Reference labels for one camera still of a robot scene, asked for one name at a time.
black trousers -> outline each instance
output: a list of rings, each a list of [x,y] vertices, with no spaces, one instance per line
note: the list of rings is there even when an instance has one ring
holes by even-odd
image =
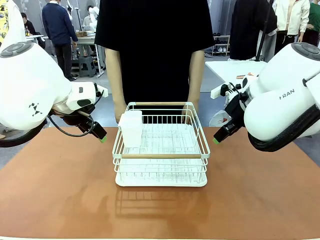
[[[58,65],[62,69],[65,78],[71,79],[71,68],[72,68],[72,49],[70,44],[54,45],[56,58]]]
[[[288,44],[293,44],[295,42],[295,37],[295,35],[287,35],[287,31],[278,31],[276,34],[274,54],[276,55]]]
[[[319,32],[315,30],[306,30],[303,35],[303,42],[318,47]]]

gray stool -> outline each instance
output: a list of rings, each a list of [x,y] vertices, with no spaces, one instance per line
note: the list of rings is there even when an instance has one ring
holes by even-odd
[[[92,78],[96,75],[96,68],[93,58],[90,57],[79,57],[79,75],[80,77],[89,76]]]

black pole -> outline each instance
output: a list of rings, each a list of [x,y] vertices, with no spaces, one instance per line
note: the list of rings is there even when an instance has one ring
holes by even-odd
[[[80,25],[80,31],[82,32],[82,26],[81,26],[81,20],[79,16],[79,9],[76,9],[76,14],[78,15],[79,25]]]
[[[268,12],[267,12],[267,14],[266,14],[266,20],[265,20],[265,22],[264,22],[264,28],[263,28],[263,33],[262,33],[262,37],[261,37],[259,49],[258,49],[258,52],[257,52],[256,57],[255,57],[255,61],[256,61],[256,62],[260,62],[260,54],[261,54],[262,47],[263,47],[264,42],[265,42],[265,37],[266,37],[266,33],[267,33],[268,21],[269,21],[270,12],[271,12],[272,5],[273,5],[273,4],[274,4],[274,0],[270,0]]]

dish rack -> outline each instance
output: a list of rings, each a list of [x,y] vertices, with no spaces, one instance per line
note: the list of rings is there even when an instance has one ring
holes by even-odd
[[[142,111],[143,130],[140,147],[128,148],[118,129],[112,155],[119,186],[207,184],[210,149],[191,102],[131,102],[126,111]]]

navy blue jacket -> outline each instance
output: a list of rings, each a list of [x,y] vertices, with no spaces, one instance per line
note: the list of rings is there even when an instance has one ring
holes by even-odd
[[[46,34],[53,45],[71,44],[78,41],[74,26],[69,18],[67,10],[55,3],[48,3],[42,9],[42,20]]]

